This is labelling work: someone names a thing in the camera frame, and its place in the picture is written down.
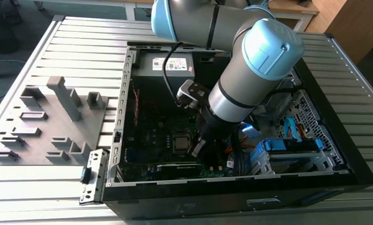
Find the light blue joint cover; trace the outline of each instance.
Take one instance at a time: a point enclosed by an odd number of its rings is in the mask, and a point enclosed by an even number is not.
[[[266,4],[267,2],[265,1],[261,5],[251,5],[251,6],[247,6],[247,7],[245,7],[243,8],[243,10],[250,10],[250,9],[261,9],[261,10],[263,10],[263,11],[266,11],[269,14],[270,14],[270,16],[273,17],[273,19],[275,19],[275,16],[274,16],[274,14],[271,13],[271,11],[269,10],[269,8],[266,7],[266,6],[263,6],[263,4]]]
[[[159,38],[178,41],[172,27],[168,1],[155,0],[151,9],[151,29]]]
[[[266,80],[287,76],[305,52],[298,34],[281,22],[255,22],[242,40],[242,54],[249,68]]]

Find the metal workbench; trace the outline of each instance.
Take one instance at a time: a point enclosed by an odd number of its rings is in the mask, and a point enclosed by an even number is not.
[[[1,101],[0,128],[7,126],[14,106],[22,104],[23,87],[36,86],[43,93],[50,93],[44,86],[47,78],[60,75],[66,77],[66,86],[74,87],[79,95],[99,91],[110,98],[107,122],[98,142],[99,147],[107,148],[127,41],[167,41],[154,36],[148,22],[55,18]],[[373,171],[373,89],[335,40],[321,34],[301,35],[306,44],[306,64]],[[106,205],[79,206],[80,171],[80,166],[0,166],[0,222],[124,223]],[[309,208],[213,215],[170,223],[274,224],[285,221],[289,224],[365,224],[371,221],[373,224],[373,187],[338,195]]]

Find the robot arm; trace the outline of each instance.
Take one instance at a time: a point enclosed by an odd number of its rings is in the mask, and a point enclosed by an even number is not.
[[[155,0],[151,21],[159,37],[233,52],[198,118],[202,146],[230,135],[291,71],[303,42],[259,5],[238,9],[210,0]]]

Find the metal bracket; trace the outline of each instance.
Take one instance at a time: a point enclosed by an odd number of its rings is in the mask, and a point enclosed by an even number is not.
[[[94,150],[88,156],[88,164],[83,169],[80,182],[83,191],[79,198],[80,205],[102,204],[104,176],[108,162],[108,150]]]

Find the red wire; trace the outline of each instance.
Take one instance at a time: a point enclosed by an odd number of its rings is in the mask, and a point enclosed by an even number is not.
[[[135,89],[132,89],[134,95],[135,95],[135,115],[134,115],[134,123],[136,126],[136,122],[138,122],[138,113],[139,113],[139,99],[138,99],[138,93],[135,91]]]

